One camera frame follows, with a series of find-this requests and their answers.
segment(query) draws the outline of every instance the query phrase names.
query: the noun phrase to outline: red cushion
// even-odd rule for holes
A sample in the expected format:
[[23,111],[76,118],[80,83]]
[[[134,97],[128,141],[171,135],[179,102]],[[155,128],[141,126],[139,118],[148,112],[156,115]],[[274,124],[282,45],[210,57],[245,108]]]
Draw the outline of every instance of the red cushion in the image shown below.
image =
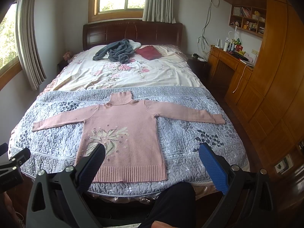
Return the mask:
[[142,57],[148,60],[154,60],[162,57],[162,54],[160,54],[152,45],[137,49],[135,53],[141,55]]

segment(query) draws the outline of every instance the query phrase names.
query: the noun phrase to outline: window frame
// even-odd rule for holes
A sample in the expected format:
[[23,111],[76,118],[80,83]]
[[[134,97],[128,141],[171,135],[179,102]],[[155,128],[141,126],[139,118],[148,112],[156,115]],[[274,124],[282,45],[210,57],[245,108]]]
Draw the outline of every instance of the window frame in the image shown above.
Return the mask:
[[101,20],[112,19],[129,19],[129,18],[142,18],[142,8],[127,8],[128,0],[125,0],[125,9],[110,10],[99,12],[100,0],[89,0],[89,16],[88,22],[95,22]]
[[[15,0],[11,4],[11,6],[13,4],[17,3],[17,1],[18,0]],[[21,67],[21,63],[19,61],[19,57],[18,56],[16,56],[13,60],[9,61],[2,68],[0,68],[0,90],[2,90],[2,88],[5,87],[5,85],[12,78],[14,78],[21,70],[22,70],[22,67]]]

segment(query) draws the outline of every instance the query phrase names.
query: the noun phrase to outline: dark wooden headboard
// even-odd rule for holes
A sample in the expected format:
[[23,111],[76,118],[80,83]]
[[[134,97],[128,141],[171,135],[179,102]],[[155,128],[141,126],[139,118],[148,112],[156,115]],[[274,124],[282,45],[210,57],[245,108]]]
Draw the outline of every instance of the dark wooden headboard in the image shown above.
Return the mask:
[[149,22],[142,20],[107,21],[83,26],[83,50],[132,39],[142,45],[181,46],[182,23]]

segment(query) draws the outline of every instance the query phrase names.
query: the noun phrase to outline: black nightstand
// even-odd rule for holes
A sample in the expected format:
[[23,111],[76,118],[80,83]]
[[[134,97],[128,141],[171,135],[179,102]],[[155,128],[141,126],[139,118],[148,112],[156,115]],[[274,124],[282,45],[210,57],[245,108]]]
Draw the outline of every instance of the black nightstand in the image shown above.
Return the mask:
[[66,67],[68,65],[67,61],[65,61],[64,59],[57,64],[57,74],[60,74],[60,72],[64,69],[64,67]]
[[190,54],[186,54],[188,57],[188,65],[194,74],[200,79],[200,81],[205,84],[208,80],[210,66],[207,62],[199,61],[195,58],[192,58]]

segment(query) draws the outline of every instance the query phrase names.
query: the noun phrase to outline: metal screw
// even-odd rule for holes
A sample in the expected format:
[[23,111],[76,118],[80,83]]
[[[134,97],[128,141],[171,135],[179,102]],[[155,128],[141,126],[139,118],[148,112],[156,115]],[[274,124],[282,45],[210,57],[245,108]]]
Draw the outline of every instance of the metal screw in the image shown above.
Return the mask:
[[238,171],[240,168],[236,164],[234,164],[234,165],[231,166],[231,169],[233,171]]
[[45,174],[45,170],[39,170],[39,172],[38,172],[38,175],[39,176],[42,176],[42,175],[44,175]]
[[73,171],[74,170],[74,167],[73,166],[68,166],[68,167],[66,167],[66,169],[65,169],[65,171],[66,172],[71,172],[71,171]]
[[261,169],[260,170],[260,173],[262,173],[263,175],[266,175],[267,174],[267,171],[265,169]]

